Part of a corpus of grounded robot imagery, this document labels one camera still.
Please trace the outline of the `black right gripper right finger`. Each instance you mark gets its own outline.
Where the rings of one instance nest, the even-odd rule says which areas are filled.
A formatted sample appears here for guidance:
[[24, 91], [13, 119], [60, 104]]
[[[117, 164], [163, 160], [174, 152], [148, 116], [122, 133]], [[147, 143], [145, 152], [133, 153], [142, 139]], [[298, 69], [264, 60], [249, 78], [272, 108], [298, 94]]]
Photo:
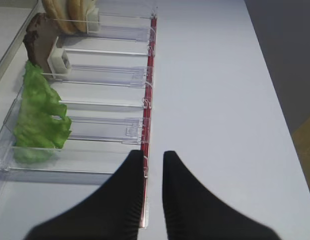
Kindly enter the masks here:
[[175, 151], [163, 155], [162, 203], [170, 240], [278, 240], [271, 228], [233, 209], [188, 170]]

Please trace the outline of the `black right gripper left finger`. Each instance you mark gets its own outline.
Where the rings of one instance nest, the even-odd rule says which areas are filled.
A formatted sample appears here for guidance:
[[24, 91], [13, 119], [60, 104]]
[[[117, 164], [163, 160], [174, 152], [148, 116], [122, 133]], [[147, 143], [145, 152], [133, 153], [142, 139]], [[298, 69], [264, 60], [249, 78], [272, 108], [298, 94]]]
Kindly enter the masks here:
[[144, 201], [144, 154], [132, 150], [94, 193], [33, 227], [27, 240], [135, 240]]

